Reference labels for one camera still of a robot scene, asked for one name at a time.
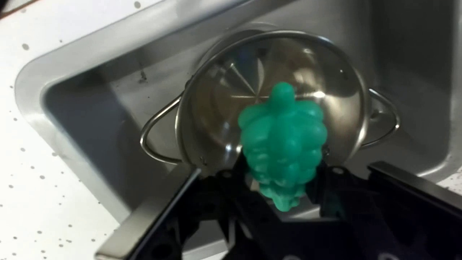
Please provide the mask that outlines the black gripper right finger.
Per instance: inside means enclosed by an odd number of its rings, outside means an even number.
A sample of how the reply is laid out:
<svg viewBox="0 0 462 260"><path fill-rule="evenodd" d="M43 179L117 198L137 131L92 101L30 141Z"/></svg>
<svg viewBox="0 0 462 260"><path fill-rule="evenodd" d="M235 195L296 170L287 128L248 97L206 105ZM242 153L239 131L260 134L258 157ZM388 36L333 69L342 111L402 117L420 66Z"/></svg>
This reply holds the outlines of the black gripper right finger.
<svg viewBox="0 0 462 260"><path fill-rule="evenodd" d="M460 196L385 162L358 178L320 165L306 185L319 217L299 224L299 260L462 260Z"/></svg>

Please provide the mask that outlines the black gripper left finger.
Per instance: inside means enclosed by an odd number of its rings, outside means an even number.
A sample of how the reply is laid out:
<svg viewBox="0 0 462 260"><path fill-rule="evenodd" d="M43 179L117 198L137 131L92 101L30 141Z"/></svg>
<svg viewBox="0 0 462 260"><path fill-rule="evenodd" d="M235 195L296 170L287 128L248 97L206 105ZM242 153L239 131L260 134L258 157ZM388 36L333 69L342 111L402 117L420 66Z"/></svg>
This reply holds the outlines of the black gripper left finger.
<svg viewBox="0 0 462 260"><path fill-rule="evenodd" d="M95 260L184 260L189 241L209 222L195 253L228 251L225 260L281 260L284 224L245 185L247 162L212 176L182 165L96 250Z"/></svg>

